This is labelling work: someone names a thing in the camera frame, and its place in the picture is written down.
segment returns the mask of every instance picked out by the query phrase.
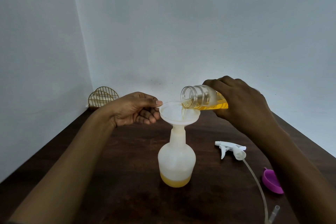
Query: right hand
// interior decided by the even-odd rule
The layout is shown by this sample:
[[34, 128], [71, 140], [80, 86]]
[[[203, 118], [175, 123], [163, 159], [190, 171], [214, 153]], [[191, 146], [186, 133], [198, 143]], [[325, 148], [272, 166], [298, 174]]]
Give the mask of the right hand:
[[216, 115], [248, 137], [281, 129], [264, 96], [241, 79], [224, 76], [206, 80], [203, 84], [222, 94], [228, 103], [228, 109], [214, 110]]

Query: left hand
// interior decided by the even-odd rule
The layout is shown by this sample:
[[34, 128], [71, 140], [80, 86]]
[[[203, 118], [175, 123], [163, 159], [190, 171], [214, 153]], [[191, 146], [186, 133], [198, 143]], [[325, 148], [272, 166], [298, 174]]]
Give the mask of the left hand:
[[96, 112], [116, 128], [132, 123], [153, 124], [160, 119], [162, 101], [142, 92], [134, 92], [100, 107]]

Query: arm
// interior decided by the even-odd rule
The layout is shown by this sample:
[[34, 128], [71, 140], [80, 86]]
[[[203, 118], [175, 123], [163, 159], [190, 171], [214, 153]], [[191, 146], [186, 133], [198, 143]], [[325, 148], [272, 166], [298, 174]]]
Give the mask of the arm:
[[336, 223], [336, 191], [279, 126], [262, 94], [225, 76], [205, 85], [220, 92], [228, 109], [214, 110], [246, 134], [269, 159], [300, 223]]
[[156, 98], [132, 93], [99, 108], [80, 128], [70, 146], [11, 216], [22, 224], [71, 223], [80, 207], [97, 161], [114, 128], [160, 118]]

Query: forearm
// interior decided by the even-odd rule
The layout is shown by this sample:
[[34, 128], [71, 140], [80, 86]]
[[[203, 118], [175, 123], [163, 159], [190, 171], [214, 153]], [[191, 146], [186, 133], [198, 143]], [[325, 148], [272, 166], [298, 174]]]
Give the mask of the forearm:
[[300, 223], [336, 223], [336, 191], [283, 130], [259, 136]]
[[99, 116], [90, 116], [10, 220], [22, 224], [70, 223], [113, 128], [100, 122]]

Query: hand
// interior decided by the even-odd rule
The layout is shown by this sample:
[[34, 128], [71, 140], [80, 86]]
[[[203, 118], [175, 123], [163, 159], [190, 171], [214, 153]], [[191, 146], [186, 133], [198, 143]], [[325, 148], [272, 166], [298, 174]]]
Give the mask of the hand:
[[229, 108], [217, 109], [214, 112], [218, 117], [229, 121], [240, 132], [251, 137], [280, 128], [264, 96], [241, 79], [224, 76], [206, 80], [203, 84], [224, 96]]
[[160, 119], [162, 101], [142, 92], [134, 92], [100, 107], [96, 112], [105, 117], [116, 128], [134, 122], [153, 124]]

